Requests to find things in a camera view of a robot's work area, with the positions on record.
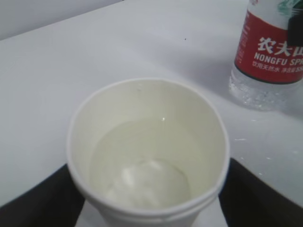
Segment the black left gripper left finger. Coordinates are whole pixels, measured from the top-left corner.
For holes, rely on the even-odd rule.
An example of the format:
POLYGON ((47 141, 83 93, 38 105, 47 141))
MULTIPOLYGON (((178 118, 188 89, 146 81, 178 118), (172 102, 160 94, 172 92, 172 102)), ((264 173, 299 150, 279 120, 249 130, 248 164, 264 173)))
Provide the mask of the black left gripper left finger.
POLYGON ((1 206, 2 227, 74 227, 85 199, 63 165, 39 185, 1 206))

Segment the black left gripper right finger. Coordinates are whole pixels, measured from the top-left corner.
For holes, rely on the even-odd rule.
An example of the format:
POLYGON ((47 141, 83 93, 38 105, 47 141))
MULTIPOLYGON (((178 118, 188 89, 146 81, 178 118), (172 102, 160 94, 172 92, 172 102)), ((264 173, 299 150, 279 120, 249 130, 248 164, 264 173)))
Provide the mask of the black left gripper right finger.
POLYGON ((219 195, 230 227, 301 227, 303 209, 272 189, 235 159, 219 195))

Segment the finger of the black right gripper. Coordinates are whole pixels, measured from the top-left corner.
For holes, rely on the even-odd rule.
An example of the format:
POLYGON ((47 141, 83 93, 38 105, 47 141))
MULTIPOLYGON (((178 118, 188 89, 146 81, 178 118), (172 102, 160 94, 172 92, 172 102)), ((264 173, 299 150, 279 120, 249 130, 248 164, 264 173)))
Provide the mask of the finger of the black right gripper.
POLYGON ((287 44, 292 47, 303 46, 303 9, 293 8, 287 25, 287 44))

